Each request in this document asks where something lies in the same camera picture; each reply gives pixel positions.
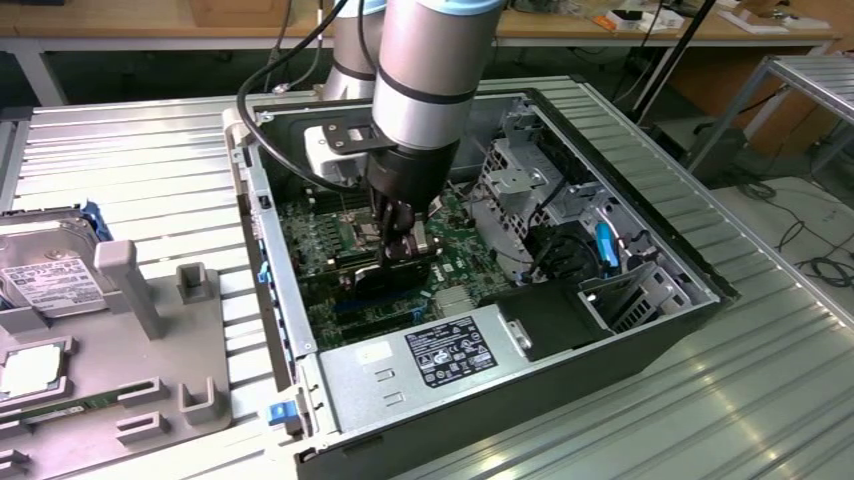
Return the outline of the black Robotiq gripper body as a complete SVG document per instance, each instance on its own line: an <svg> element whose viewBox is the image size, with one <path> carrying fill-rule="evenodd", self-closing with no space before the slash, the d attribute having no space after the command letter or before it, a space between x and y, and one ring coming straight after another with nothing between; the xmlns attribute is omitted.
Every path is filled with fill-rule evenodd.
<svg viewBox="0 0 854 480"><path fill-rule="evenodd" d="M369 154L366 179L375 210L385 210L387 204L427 208L442 191L459 144L429 150L397 145Z"/></svg>

